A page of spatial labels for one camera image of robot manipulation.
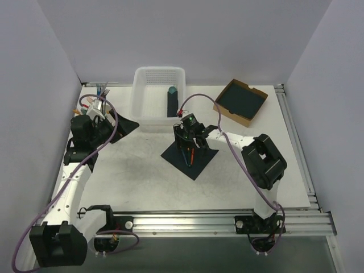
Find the blue plastic fork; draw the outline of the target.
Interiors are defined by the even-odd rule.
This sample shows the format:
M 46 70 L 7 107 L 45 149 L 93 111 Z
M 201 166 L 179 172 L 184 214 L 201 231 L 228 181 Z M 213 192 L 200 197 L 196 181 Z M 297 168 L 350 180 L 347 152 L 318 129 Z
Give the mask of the blue plastic fork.
M 184 158 L 184 161 L 185 161 L 185 163 L 186 163 L 187 167 L 191 167 L 191 166 L 190 166 L 190 160 L 189 160 L 189 157 L 188 157 L 188 155 L 187 155 L 186 150 L 182 148 L 182 149 L 181 149 L 181 153 L 182 153 L 182 156 L 183 156 L 183 158 Z

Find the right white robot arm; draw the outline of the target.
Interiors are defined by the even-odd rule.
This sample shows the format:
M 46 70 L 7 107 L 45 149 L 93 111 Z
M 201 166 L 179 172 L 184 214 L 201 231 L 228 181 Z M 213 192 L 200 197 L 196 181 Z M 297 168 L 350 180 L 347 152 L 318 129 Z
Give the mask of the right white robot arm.
M 197 166 L 212 152 L 230 151 L 257 192 L 253 228 L 260 233 L 271 228 L 271 216 L 280 210 L 278 185 L 287 162 L 268 135 L 253 137 L 224 132 L 219 125 L 204 126 L 194 114 L 173 125 L 173 133 L 176 148 L 188 168 Z

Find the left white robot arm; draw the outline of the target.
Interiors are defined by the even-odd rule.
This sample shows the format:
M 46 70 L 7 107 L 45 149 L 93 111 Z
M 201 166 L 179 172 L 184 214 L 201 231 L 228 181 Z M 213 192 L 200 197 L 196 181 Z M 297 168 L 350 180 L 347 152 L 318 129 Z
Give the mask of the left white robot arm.
M 89 241 L 97 234 L 120 231 L 110 205 L 79 208 L 86 182 L 91 177 L 98 152 L 116 143 L 139 127 L 111 110 L 111 123 L 99 115 L 78 115 L 71 119 L 71 138 L 63 159 L 62 178 L 57 194 L 41 224 L 30 229 L 29 238 L 40 267 L 80 266 Z

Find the orange plastic spoon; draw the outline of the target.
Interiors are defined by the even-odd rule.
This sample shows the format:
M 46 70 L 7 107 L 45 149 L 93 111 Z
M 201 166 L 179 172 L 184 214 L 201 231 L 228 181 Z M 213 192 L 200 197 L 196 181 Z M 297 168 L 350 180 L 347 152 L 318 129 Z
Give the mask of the orange plastic spoon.
M 189 149 L 189 152 L 191 154 L 191 156 L 190 156 L 190 166 L 192 166 L 193 165 L 193 162 L 194 162 L 195 149 L 194 148 L 190 148 Z

